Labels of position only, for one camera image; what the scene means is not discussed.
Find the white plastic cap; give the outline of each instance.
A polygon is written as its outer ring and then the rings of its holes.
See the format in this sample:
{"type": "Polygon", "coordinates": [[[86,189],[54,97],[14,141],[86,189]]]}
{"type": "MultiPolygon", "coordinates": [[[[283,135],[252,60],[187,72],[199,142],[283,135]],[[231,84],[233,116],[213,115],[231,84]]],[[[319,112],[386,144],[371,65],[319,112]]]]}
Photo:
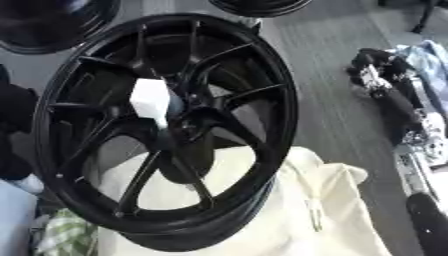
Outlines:
{"type": "Polygon", "coordinates": [[[154,119],[160,129],[168,126],[166,114],[170,93],[165,81],[137,79],[130,102],[139,117],[154,119]]]}

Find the green checkered cloth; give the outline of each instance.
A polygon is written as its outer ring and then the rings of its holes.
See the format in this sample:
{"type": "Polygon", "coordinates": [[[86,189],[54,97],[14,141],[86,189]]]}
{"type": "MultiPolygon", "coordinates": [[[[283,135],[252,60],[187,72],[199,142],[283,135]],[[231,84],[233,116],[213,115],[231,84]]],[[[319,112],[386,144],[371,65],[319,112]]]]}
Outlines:
{"type": "Polygon", "coordinates": [[[39,256],[96,256],[97,227],[68,209],[59,210],[45,228],[39,256]]]}

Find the gray floor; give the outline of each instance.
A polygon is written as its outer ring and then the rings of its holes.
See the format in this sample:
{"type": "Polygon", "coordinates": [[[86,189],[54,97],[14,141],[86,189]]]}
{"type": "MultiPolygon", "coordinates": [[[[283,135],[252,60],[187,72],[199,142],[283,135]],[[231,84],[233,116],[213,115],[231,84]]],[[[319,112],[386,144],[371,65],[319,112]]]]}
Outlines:
{"type": "MultiPolygon", "coordinates": [[[[229,16],[206,0],[123,0],[115,23],[142,14],[201,12],[229,16]]],[[[390,0],[378,8],[375,0],[315,0],[297,13],[267,19],[263,36],[287,61],[300,91],[301,117],[295,145],[311,148],[327,161],[366,168],[370,178],[362,195],[374,225],[396,256],[423,255],[405,211],[405,197],[391,159],[376,109],[356,98],[343,72],[357,49],[389,48],[430,38],[448,46],[448,14],[437,10],[422,35],[409,33],[422,8],[410,0],[390,0]]],[[[19,56],[0,50],[13,81],[42,92],[60,63],[71,53],[19,56]]],[[[32,159],[27,136],[15,138],[16,150],[32,159]]],[[[129,148],[135,150],[132,142],[129,148]]],[[[105,165],[117,163],[106,159],[105,165]]]]}

